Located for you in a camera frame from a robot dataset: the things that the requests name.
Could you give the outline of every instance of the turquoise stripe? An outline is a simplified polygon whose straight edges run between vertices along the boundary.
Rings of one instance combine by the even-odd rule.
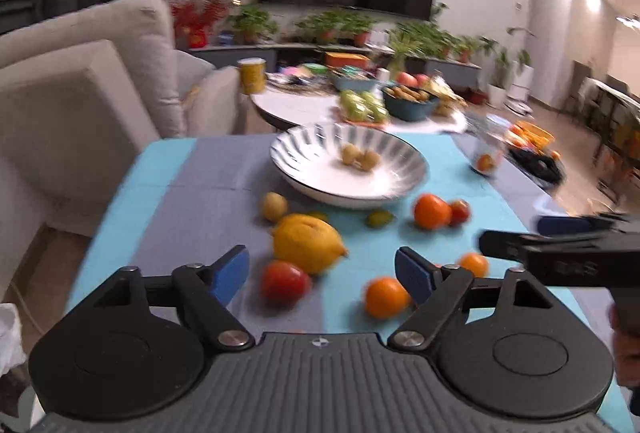
[[[472,172],[468,159],[449,136],[400,135],[427,159],[430,174],[427,182],[407,200],[390,210],[396,220],[384,230],[373,231],[364,224],[366,212],[321,206],[330,223],[342,235],[349,257],[326,273],[322,280],[324,328],[332,333],[376,331],[383,340],[406,319],[406,315],[389,321],[374,321],[364,314],[362,293],[374,277],[394,275],[394,255],[398,247],[408,245],[433,263],[454,263],[462,254],[475,251],[481,229],[526,232],[513,210],[483,177]],[[444,200],[463,198],[473,211],[471,221],[460,229],[443,229],[435,233],[418,231],[412,224],[412,204],[421,192],[434,193]],[[503,277],[513,262],[489,259],[489,277]],[[554,288],[553,293],[582,321],[586,317],[571,291]],[[486,316],[485,310],[473,312],[473,318]],[[617,384],[612,383],[598,413],[620,433],[634,431],[626,403]]]
[[[138,157],[102,219],[66,302],[69,312],[116,269],[129,265],[166,189],[196,139],[158,140]]]

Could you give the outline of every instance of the human hand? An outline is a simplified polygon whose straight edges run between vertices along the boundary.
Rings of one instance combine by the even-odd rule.
[[[620,386],[640,386],[640,336],[632,336],[620,330],[620,319],[615,306],[609,309],[609,321],[613,328],[613,359],[616,378]]]

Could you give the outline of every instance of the red apple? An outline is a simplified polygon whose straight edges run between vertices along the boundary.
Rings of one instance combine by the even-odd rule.
[[[422,86],[423,83],[429,81],[427,74],[415,74],[415,80],[418,81],[418,86]]]
[[[471,207],[463,200],[454,200],[449,203],[451,208],[451,227],[465,223],[471,217]]]
[[[264,270],[260,289],[271,303],[291,306],[309,292],[311,278],[300,267],[277,259]]]
[[[411,74],[407,74],[406,72],[401,72],[398,74],[398,77],[396,77],[396,83],[404,85],[405,87],[415,88],[418,86],[418,81],[416,81],[416,79]]]

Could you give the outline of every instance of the coffee table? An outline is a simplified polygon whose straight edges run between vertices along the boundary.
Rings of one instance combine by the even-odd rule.
[[[390,209],[396,221],[381,231],[364,226],[365,213],[319,206],[280,177],[269,158],[274,136],[161,140],[139,157],[112,201],[79,270],[67,309],[72,308],[117,268],[137,265],[144,275],[166,275],[185,263],[210,264],[237,243],[247,246],[251,267],[247,282],[229,310],[256,337],[262,331],[331,333],[378,331],[382,337],[396,321],[370,321],[359,303],[365,280],[393,275],[393,255],[409,245],[432,261],[449,263],[475,247],[480,227],[509,231],[531,229],[539,214],[562,209],[514,165],[503,161],[491,181],[474,174],[464,155],[473,136],[402,134],[430,163],[428,184],[446,200],[469,200],[474,218],[459,230],[425,235],[407,225],[411,200]],[[267,191],[289,200],[292,212],[322,210],[341,232],[350,257],[338,263],[290,311],[265,307],[260,273],[273,259],[270,227],[258,215]],[[490,275],[501,276],[511,262],[491,259]],[[610,341],[604,289],[553,289],[605,342]],[[154,313],[176,320],[173,310]],[[623,393],[612,384],[600,414],[617,431],[635,431]]]
[[[267,86],[264,92],[252,94],[251,102],[263,120],[274,128],[286,131],[293,126],[339,121],[338,95],[301,95]],[[459,110],[450,117],[433,117],[419,123],[406,123],[391,118],[385,130],[391,134],[419,133],[461,134],[466,130],[465,114]]]

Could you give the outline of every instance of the yellow can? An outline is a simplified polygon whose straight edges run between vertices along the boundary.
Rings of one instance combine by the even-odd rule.
[[[238,61],[242,91],[246,95],[259,94],[264,90],[265,63],[262,58],[245,58]]]

